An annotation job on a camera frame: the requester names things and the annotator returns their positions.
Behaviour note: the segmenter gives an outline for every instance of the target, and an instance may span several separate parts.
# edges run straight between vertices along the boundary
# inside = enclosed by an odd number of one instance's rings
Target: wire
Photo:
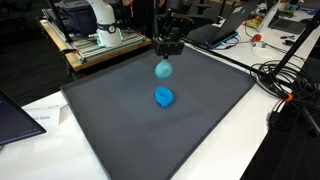
[[[224,45],[224,44],[229,44],[229,45],[228,45],[227,47],[223,48],[223,49],[214,48],[213,50],[228,50],[228,49],[230,49],[230,48],[235,47],[235,46],[238,45],[238,43],[240,42],[240,40],[239,40],[237,37],[234,37],[234,38],[232,38],[232,39],[236,40],[236,42],[235,42],[235,43],[223,42],[221,45]]]
[[[244,31],[246,32],[247,36],[253,38],[253,37],[248,33],[248,31],[247,31],[247,25],[244,25]]]
[[[284,50],[284,49],[280,49],[280,48],[275,47],[275,46],[272,46],[272,45],[270,45],[270,44],[268,44],[268,43],[266,43],[266,45],[269,46],[269,47],[271,47],[271,48],[273,48],[273,49],[275,49],[275,50],[277,50],[277,51],[279,51],[279,52],[282,52],[282,53],[284,53],[284,54],[286,54],[286,53],[288,52],[288,51],[286,51],[286,50]],[[301,59],[303,62],[306,61],[306,59],[304,59],[304,58],[302,58],[302,57],[300,57],[300,56],[297,56],[297,55],[293,55],[293,56],[296,57],[296,58]]]
[[[285,66],[278,75],[273,73],[273,70],[278,65],[280,60],[272,60],[262,64],[255,64],[252,67],[258,66],[258,72],[250,71],[252,79],[264,91],[272,96],[280,98],[273,110],[279,113],[280,107],[283,103],[292,105],[296,111],[297,116],[301,114],[302,106],[308,107],[315,113],[320,114],[320,92],[319,85],[311,80],[306,71],[290,62]],[[284,88],[279,80],[285,80],[290,84],[290,87]]]

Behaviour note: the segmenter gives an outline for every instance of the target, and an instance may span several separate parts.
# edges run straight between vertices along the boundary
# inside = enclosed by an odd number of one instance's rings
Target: black cable
[[[244,25],[244,31],[246,32],[247,36],[253,38],[253,37],[248,33],[248,31],[247,31],[247,25]]]
[[[208,54],[211,54],[211,55],[213,55],[213,56],[222,58],[222,59],[224,59],[224,60],[226,60],[226,61],[228,61],[228,62],[230,62],[230,63],[232,63],[232,64],[235,64],[235,65],[237,65],[237,66],[239,66],[239,67],[241,67],[241,68],[247,69],[247,70],[249,70],[249,71],[253,71],[253,72],[258,71],[257,69],[254,69],[254,68],[252,68],[251,66],[248,66],[248,65],[246,65],[246,64],[243,64],[243,63],[241,63],[241,62],[239,62],[239,61],[236,61],[236,60],[234,60],[234,59],[232,59],[232,58],[229,58],[229,57],[227,57],[227,56],[225,56],[225,55],[219,54],[219,53],[217,53],[217,52],[215,52],[215,51],[212,51],[212,49],[208,48],[207,46],[204,46],[204,45],[199,44],[199,43],[194,43],[194,42],[189,42],[189,43],[191,43],[191,45],[192,45],[195,49],[197,49],[197,50],[199,50],[199,51],[201,51],[201,52],[208,53]]]
[[[292,94],[292,100],[287,100],[289,104],[297,107],[307,106],[314,109],[316,113],[320,113],[320,93],[318,85],[310,79],[304,69],[289,62],[288,66],[285,66],[278,74],[280,79],[285,80],[291,85],[291,92],[289,93],[281,86],[276,75],[273,73],[274,68],[279,62],[278,60],[273,60],[263,64],[255,64],[252,67],[259,66],[259,71],[250,71],[250,75],[257,85],[267,93],[280,99],[287,99],[290,96],[289,94]]]

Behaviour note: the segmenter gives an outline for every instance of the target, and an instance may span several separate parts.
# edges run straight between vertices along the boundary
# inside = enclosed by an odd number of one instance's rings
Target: paper
[[[241,11],[241,9],[242,9],[242,6],[234,9],[233,13],[237,13],[237,12]]]
[[[44,128],[60,124],[61,109],[65,105],[53,105],[43,108],[24,109],[34,120]]]

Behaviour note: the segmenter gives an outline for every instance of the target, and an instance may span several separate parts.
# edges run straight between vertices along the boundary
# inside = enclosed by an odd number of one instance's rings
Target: white robot
[[[87,0],[97,18],[97,43],[100,47],[114,47],[122,42],[113,8],[103,0]]]

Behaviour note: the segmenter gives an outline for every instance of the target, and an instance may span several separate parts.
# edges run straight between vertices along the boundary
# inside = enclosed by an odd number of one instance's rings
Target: gray surface
[[[185,48],[158,79],[152,51],[62,87],[82,130],[115,180],[170,178],[254,84],[251,77]],[[175,101],[161,108],[158,86]]]

